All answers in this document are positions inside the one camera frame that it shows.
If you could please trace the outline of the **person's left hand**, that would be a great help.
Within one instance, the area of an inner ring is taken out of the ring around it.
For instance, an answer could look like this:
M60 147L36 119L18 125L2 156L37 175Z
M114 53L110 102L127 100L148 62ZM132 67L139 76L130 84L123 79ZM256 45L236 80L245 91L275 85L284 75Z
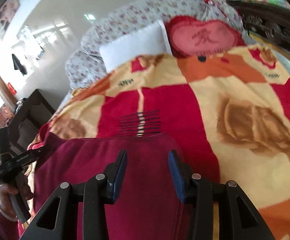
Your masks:
M30 186L28 185L27 177L23 176L22 180L23 185L21 187L14 187L14 185L6 183L0 185L0 209L1 211L3 211L4 214L12 219L17 218L18 215L16 214L12 206L9 196L17 195L19 189L21 190L21 195L26 200L31 200L34 196L33 192L30 189Z

